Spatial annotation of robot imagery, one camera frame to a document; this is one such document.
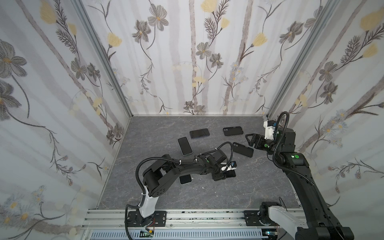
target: vent grille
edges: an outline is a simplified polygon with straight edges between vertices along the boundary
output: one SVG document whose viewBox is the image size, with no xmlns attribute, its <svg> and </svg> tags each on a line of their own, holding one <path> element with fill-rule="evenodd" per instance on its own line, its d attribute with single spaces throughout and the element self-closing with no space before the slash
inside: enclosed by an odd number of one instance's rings
<svg viewBox="0 0 384 240">
<path fill-rule="evenodd" d="M 152 238 L 139 237 L 140 230 L 129 230 L 133 239 L 259 239 L 268 238 L 262 235 L 261 229 L 158 229 Z M 125 230 L 94 230 L 90 240 L 128 239 Z"/>
</svg>

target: gray marble floor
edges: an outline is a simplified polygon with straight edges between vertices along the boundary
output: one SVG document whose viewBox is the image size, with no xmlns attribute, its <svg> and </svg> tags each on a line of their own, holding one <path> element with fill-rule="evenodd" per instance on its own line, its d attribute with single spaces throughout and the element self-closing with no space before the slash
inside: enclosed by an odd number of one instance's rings
<svg viewBox="0 0 384 240">
<path fill-rule="evenodd" d="M 241 126 L 243 135 L 224 136 L 223 127 Z M 210 136 L 190 139 L 189 131 L 208 128 Z M 261 117 L 133 117 L 122 142 L 116 163 L 107 182 L 99 209 L 124 209 L 127 203 L 137 204 L 141 189 L 135 179 L 137 164 L 147 157 L 170 154 L 183 156 L 177 139 L 187 136 L 194 153 L 218 147 L 225 141 L 247 145 L 245 134 L 264 133 Z M 230 156 L 229 146 L 222 150 Z M 262 201 L 284 200 L 287 208 L 298 207 L 286 175 L 266 157 L 266 152 L 255 149 L 249 158 L 233 153 L 237 162 L 236 177 L 213 181 L 212 176 L 192 175 L 189 184 L 177 180 L 159 197 L 157 209 L 243 209 L 259 208 Z M 141 167 L 141 172 L 151 163 Z"/>
</svg>

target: black smartphone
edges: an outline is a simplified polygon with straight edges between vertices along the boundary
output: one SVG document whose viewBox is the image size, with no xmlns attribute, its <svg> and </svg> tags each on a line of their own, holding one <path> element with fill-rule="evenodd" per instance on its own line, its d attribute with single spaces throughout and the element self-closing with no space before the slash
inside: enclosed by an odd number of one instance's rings
<svg viewBox="0 0 384 240">
<path fill-rule="evenodd" d="M 244 133 L 241 127 L 225 127 L 223 128 L 223 132 L 226 136 L 240 135 Z"/>
<path fill-rule="evenodd" d="M 177 142 L 179 143 L 179 147 L 180 147 L 181 153 L 182 153 L 184 156 L 193 153 L 192 148 L 191 148 L 191 145 L 189 145 L 189 142 L 188 142 L 187 137 L 181 137 L 181 138 L 179 138 L 179 139 L 177 140 Z"/>
<path fill-rule="evenodd" d="M 232 147 L 234 152 L 240 153 L 241 155 L 244 155 L 247 157 L 253 156 L 253 148 L 244 146 L 237 142 L 234 142 Z"/>
<path fill-rule="evenodd" d="M 209 136 L 208 128 L 193 130 L 189 132 L 191 139 Z"/>
<path fill-rule="evenodd" d="M 186 184 L 186 183 L 191 182 L 192 178 L 191 178 L 191 175 L 188 174 L 188 175 L 184 175 L 184 176 L 179 177 L 179 180 L 180 180 L 180 184 Z"/>
</svg>

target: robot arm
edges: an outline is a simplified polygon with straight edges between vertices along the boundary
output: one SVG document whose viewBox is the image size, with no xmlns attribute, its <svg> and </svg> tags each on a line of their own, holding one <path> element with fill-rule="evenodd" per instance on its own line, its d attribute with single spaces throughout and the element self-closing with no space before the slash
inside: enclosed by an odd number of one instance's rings
<svg viewBox="0 0 384 240">
<path fill-rule="evenodd" d="M 237 165 L 235 161 L 231 161 L 232 150 L 230 158 L 220 150 L 224 144 L 230 144 L 232 149 L 232 144 L 225 142 L 213 151 L 195 156 L 194 160 L 188 163 L 172 159 L 168 154 L 160 158 L 153 158 L 153 160 L 157 160 L 142 174 L 144 178 L 142 186 L 145 193 L 143 192 L 141 202 L 136 207 L 135 222 L 145 226 L 152 220 L 159 196 L 164 194 L 180 176 L 212 174 L 214 181 L 236 176 Z M 136 173 L 136 179 L 138 179 L 138 169 L 136 169 Z"/>
<path fill-rule="evenodd" d="M 306 224 L 299 221 L 281 206 L 262 203 L 261 221 L 276 222 L 293 238 L 304 240 L 340 239 L 353 240 L 354 235 L 349 227 L 343 227 L 333 215 L 314 182 L 309 164 L 304 155 L 295 152 L 295 132 L 286 128 L 289 114 L 284 128 L 277 128 L 275 121 L 264 122 L 265 136 L 247 134 L 250 146 L 266 151 L 273 155 L 273 163 L 287 175 L 302 204 Z"/>
</svg>

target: wall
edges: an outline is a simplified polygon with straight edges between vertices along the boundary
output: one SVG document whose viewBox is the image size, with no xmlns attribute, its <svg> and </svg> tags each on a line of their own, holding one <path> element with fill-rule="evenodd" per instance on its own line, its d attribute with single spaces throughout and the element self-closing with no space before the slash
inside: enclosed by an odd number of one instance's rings
<svg viewBox="0 0 384 240">
<path fill-rule="evenodd" d="M 83 0 L 134 114 L 265 114 L 326 1 Z"/>
<path fill-rule="evenodd" d="M 69 1 L 2 1 L 0 36 L 1 238 L 79 238 L 128 118 Z"/>
<path fill-rule="evenodd" d="M 382 239 L 384 5 L 341 1 L 277 112 L 355 239 Z"/>
</svg>

